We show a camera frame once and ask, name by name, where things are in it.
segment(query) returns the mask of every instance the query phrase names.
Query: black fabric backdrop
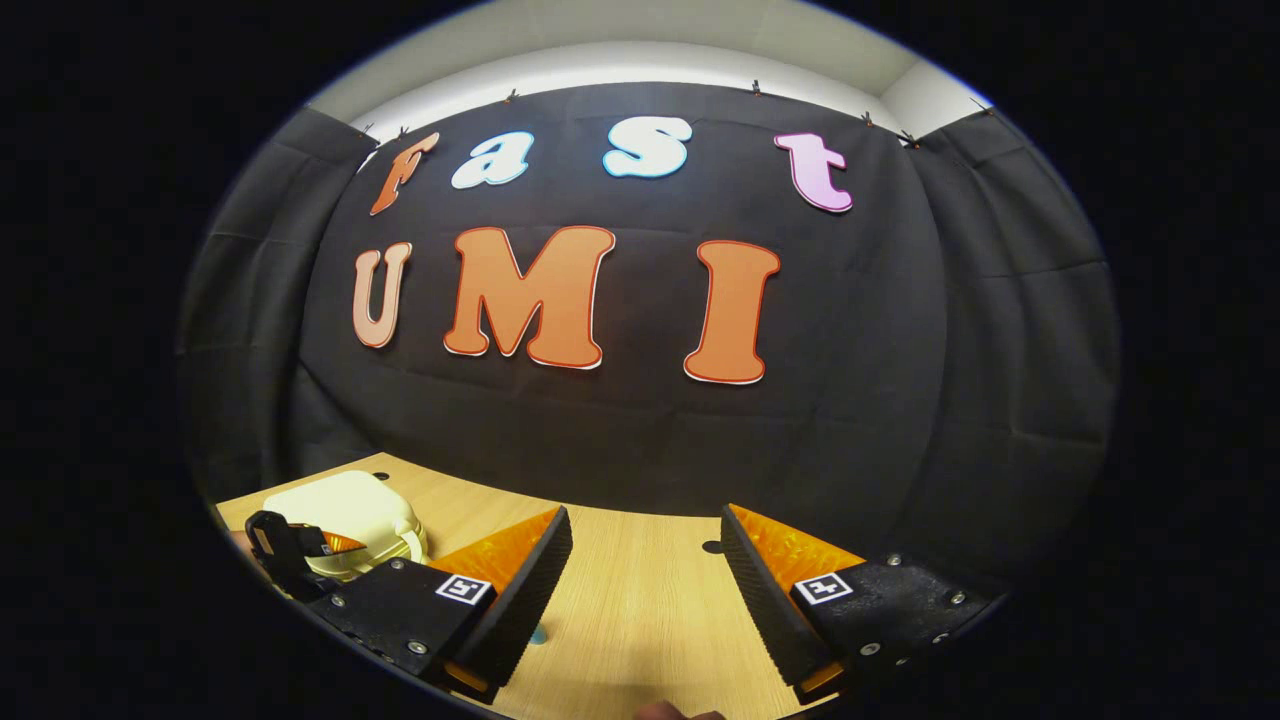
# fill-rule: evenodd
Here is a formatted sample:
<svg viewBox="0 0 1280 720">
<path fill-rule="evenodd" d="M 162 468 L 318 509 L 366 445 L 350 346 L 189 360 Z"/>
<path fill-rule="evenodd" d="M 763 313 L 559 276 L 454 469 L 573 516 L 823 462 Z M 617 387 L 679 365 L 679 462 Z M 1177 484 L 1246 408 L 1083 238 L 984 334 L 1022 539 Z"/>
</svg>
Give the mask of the black fabric backdrop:
<svg viewBox="0 0 1280 720">
<path fill-rule="evenodd" d="M 680 170 L 604 172 L 608 129 L 634 115 L 692 126 Z M 536 138 L 521 177 L 452 188 L 475 145 L 511 131 Z M 440 141 L 397 202 L 370 217 L 392 159 L 431 132 Z M 792 187 L 772 138 L 797 132 L 845 156 L 832 178 L 854 197 L 849 213 Z M 311 111 L 291 122 L 196 260 L 179 357 L 211 500 L 383 450 L 581 505 L 712 515 L 736 502 L 855 552 L 905 550 L 1002 585 L 1065 528 L 1101 465 L 1119 375 L 1107 268 L 1071 193 L 998 114 L 915 150 L 787 99 L 593 86 L 419 128 L 351 177 L 372 149 L 353 133 Z M 571 224 L 617 236 L 596 286 L 603 364 L 445 351 L 457 234 L 500 227 L 527 269 Z M 695 252 L 707 240 L 781 258 L 759 383 L 682 370 L 705 310 Z M 403 241 L 413 256 L 396 337 L 365 347 L 351 324 L 355 258 Z M 376 316 L 380 272 L 374 287 Z"/>
</svg>

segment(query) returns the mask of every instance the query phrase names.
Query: peach letter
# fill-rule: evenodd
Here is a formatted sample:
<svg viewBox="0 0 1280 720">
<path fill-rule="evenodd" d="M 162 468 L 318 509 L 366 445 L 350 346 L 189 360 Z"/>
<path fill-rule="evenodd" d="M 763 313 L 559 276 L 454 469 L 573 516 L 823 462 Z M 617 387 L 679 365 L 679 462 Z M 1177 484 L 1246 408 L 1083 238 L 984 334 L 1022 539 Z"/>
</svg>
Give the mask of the peach letter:
<svg viewBox="0 0 1280 720">
<path fill-rule="evenodd" d="M 387 279 L 383 283 L 383 315 L 375 323 L 369 315 L 369 295 L 374 284 L 374 268 L 378 266 L 379 252 L 370 250 L 356 258 L 356 297 L 351 306 L 351 319 L 356 325 L 356 337 L 369 347 L 383 347 L 396 334 L 396 316 L 399 314 L 399 283 L 404 261 L 413 252 L 413 246 L 397 242 L 387 249 Z"/>
<path fill-rule="evenodd" d="M 521 274 L 500 228 L 460 234 L 453 243 L 462 255 L 458 304 L 453 329 L 444 336 L 445 350 L 457 355 L 484 355 L 489 350 L 489 337 L 480 332 L 483 306 L 498 351 L 511 357 L 541 307 L 529 356 L 543 365 L 595 368 L 604 357 L 591 337 L 595 277 L 613 245 L 613 233 L 603 228 L 561 228 L 543 246 L 529 273 Z"/>
<path fill-rule="evenodd" d="M 422 159 L 422 152 L 435 147 L 439 140 L 440 133 L 433 132 L 410 145 L 403 152 L 396 156 L 396 161 L 392 163 L 392 172 L 387 174 L 387 182 L 383 184 L 383 193 L 378 196 L 372 209 L 369 210 L 370 215 L 376 215 L 390 208 L 392 202 L 396 202 L 396 199 L 399 197 L 399 186 L 407 183 L 413 170 L 417 169 L 417 163 Z"/>
<path fill-rule="evenodd" d="M 707 319 L 698 350 L 685 357 L 685 373 L 708 383 L 751 384 L 764 377 L 755 336 L 764 302 L 764 281 L 782 266 L 773 252 L 730 240 L 698 246 L 710 274 Z"/>
</svg>

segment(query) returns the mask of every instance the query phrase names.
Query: pink letter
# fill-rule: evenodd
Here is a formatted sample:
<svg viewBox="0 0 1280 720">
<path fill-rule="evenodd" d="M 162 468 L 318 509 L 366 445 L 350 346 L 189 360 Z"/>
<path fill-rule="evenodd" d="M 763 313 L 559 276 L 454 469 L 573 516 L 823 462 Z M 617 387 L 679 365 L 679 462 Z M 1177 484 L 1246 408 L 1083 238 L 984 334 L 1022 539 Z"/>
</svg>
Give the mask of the pink letter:
<svg viewBox="0 0 1280 720">
<path fill-rule="evenodd" d="M 854 206 L 854 199 L 847 192 L 831 186 L 831 170 L 827 169 L 827 165 L 844 169 L 844 155 L 827 150 L 822 138 L 812 132 L 780 135 L 773 143 L 791 151 L 791 182 L 810 205 L 832 213 L 844 213 Z"/>
</svg>

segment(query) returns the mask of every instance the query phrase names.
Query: table surface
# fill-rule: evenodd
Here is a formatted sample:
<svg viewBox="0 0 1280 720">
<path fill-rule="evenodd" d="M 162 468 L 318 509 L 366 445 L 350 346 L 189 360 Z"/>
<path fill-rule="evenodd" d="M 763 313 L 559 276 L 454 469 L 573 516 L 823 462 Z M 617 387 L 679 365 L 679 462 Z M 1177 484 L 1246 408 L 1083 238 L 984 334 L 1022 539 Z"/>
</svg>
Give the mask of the table surface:
<svg viewBox="0 0 1280 720">
<path fill-rule="evenodd" d="M 751 720 L 812 707 L 782 683 L 724 556 L 701 547 L 719 539 L 719 518 L 559 503 L 387 454 L 218 510 L 229 528 L 243 528 L 266 497 L 344 470 L 389 475 L 387 487 L 425 525 L 430 557 L 558 505 L 568 510 L 573 552 L 543 614 L 548 641 L 529 646 L 492 710 L 518 720 L 630 720 L 637 707 L 668 700 L 690 716 L 718 710 L 728 720 Z"/>
</svg>

